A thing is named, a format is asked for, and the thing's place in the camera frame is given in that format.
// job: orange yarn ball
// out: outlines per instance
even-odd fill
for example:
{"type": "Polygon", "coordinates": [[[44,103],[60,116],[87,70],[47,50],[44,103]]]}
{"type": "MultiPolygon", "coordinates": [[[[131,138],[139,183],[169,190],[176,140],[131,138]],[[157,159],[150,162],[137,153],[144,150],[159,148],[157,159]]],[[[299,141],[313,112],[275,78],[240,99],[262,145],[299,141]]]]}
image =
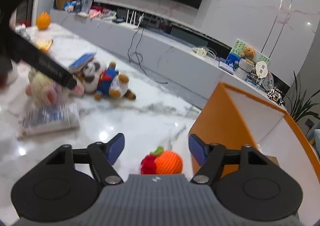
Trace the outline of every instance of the orange yarn ball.
{"type": "Polygon", "coordinates": [[[157,159],[156,174],[175,174],[182,172],[182,159],[172,151],[164,151],[157,159]]]}
{"type": "Polygon", "coordinates": [[[50,23],[51,23],[51,18],[49,14],[46,12],[42,12],[36,20],[36,26],[38,27],[39,30],[47,29],[50,23]]]}

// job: marble table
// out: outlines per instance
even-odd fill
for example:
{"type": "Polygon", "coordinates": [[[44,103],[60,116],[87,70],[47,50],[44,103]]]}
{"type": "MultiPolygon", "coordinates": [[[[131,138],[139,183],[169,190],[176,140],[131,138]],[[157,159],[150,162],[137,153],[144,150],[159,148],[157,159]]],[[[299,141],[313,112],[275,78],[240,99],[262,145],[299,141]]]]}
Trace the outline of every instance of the marble table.
{"type": "MultiPolygon", "coordinates": [[[[80,128],[17,139],[19,116],[30,106],[25,95],[29,66],[18,64],[19,77],[6,90],[0,91],[0,220],[6,225],[18,219],[10,201],[13,184],[39,161],[62,144],[85,148],[95,141],[108,142],[117,133],[125,136],[124,151],[114,165],[126,180],[130,173],[139,173],[139,164],[150,151],[162,145],[181,155],[183,173],[192,177],[188,149],[188,131],[199,115],[199,109],[174,95],[112,54],[79,38],[57,24],[46,31],[28,28],[32,40],[54,40],[50,55],[68,66],[83,53],[96,52],[97,59],[108,64],[116,61],[117,69],[130,77],[130,88],[137,94],[135,101],[109,98],[97,102],[91,95],[70,97],[78,105],[80,128]]],[[[76,168],[90,174],[87,165],[76,168]]]]}

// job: white package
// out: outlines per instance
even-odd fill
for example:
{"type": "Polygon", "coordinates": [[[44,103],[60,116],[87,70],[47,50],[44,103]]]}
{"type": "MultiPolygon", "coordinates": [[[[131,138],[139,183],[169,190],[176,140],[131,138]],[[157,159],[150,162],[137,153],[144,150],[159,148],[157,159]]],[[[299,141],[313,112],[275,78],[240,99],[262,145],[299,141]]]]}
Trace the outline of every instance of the white package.
{"type": "Polygon", "coordinates": [[[32,136],[80,126],[76,103],[43,106],[29,110],[19,122],[19,135],[32,136]]]}

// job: electrical outlet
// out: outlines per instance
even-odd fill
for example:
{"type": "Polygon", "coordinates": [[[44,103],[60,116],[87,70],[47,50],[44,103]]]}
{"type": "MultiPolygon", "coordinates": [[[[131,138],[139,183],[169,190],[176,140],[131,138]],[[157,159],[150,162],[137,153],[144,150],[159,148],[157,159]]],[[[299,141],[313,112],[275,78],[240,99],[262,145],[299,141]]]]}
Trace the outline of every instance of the electrical outlet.
{"type": "Polygon", "coordinates": [[[307,119],[307,121],[305,122],[305,124],[307,125],[308,128],[312,128],[314,126],[314,123],[311,121],[311,119],[307,119]]]}

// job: snake plant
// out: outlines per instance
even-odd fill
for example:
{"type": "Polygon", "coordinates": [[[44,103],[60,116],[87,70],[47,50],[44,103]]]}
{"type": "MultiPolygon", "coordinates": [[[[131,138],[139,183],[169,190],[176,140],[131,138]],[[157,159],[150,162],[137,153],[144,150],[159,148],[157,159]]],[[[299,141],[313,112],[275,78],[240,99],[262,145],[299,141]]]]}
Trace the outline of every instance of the snake plant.
{"type": "Polygon", "coordinates": [[[320,103],[311,103],[311,99],[320,92],[320,89],[314,94],[312,94],[312,96],[306,102],[304,102],[304,98],[306,96],[307,90],[304,91],[303,96],[300,98],[301,82],[299,82],[300,87],[299,87],[299,94],[298,94],[298,81],[294,71],[293,71],[293,74],[294,74],[294,82],[296,85],[296,97],[295,97],[295,101],[292,106],[290,115],[292,116],[295,122],[298,122],[304,116],[313,116],[316,119],[320,120],[318,113],[310,111],[310,108],[312,108],[313,106],[320,105],[320,103]]]}

